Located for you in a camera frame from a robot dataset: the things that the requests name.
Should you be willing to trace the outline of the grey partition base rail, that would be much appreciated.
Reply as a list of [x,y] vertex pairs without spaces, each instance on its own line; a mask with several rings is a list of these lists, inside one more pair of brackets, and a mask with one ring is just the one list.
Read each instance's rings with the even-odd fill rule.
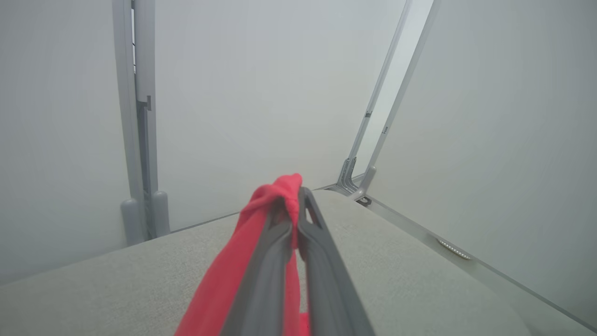
[[438,238],[428,230],[400,213],[389,210],[378,202],[372,202],[368,206],[368,209],[424,243],[442,258],[447,259],[450,263],[490,289],[499,299],[511,306],[520,315],[523,323],[529,329],[531,336],[597,336],[597,333],[593,332],[593,330],[557,310],[513,281],[506,279],[505,276],[485,266],[470,254],[449,243],[459,251],[469,255],[472,259],[465,260],[454,255],[454,253],[441,246],[437,241]]

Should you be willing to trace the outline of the red jersey with white trim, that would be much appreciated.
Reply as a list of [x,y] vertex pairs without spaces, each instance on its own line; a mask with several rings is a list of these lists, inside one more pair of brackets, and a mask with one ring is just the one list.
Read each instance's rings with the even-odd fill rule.
[[174,336],[219,336],[250,258],[266,222],[271,204],[283,198],[292,220],[291,257],[286,264],[284,336],[311,336],[307,313],[300,311],[297,269],[297,220],[300,174],[282,175],[258,187],[241,210],[235,230],[203,277]]

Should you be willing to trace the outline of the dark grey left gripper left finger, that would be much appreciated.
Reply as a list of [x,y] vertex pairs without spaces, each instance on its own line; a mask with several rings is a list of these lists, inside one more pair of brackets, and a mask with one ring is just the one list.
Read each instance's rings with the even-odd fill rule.
[[220,336],[283,336],[286,265],[291,257],[292,219],[280,197],[268,210]]

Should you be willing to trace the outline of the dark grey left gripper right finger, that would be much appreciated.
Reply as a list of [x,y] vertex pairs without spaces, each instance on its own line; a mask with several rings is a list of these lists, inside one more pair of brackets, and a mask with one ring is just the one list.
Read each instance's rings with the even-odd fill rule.
[[315,197],[298,193],[297,246],[305,263],[311,336],[375,336]]

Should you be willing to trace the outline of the small studded metal strip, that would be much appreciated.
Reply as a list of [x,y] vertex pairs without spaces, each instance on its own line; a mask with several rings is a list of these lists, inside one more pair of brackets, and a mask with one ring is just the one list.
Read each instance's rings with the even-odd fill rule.
[[469,257],[469,255],[463,253],[462,251],[459,251],[457,248],[453,247],[452,245],[450,245],[449,243],[444,242],[441,239],[437,239],[437,241],[439,242],[439,244],[443,247],[445,247],[446,249],[448,249],[449,251],[451,251],[452,253],[454,253],[454,255],[457,255],[460,258],[463,258],[465,260],[471,260],[472,258]]

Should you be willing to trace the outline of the grey metal corner frame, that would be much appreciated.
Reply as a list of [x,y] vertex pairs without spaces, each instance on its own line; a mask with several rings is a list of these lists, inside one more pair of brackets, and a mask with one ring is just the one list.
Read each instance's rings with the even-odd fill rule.
[[405,87],[424,28],[437,0],[391,0],[398,3],[399,16],[390,25],[390,36],[382,44],[384,58],[369,95],[349,155],[337,182],[330,189],[360,204],[371,201],[368,190],[378,171],[376,163],[396,115],[396,99]]

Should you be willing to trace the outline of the grey partition post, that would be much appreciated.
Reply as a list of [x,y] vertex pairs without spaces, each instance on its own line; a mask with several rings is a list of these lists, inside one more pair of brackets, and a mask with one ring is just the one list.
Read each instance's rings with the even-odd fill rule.
[[170,234],[167,193],[159,189],[155,80],[156,0],[134,0],[137,127],[143,210],[149,239]]
[[130,196],[121,203],[126,244],[147,239],[145,194],[133,68],[132,0],[111,0],[119,104]]

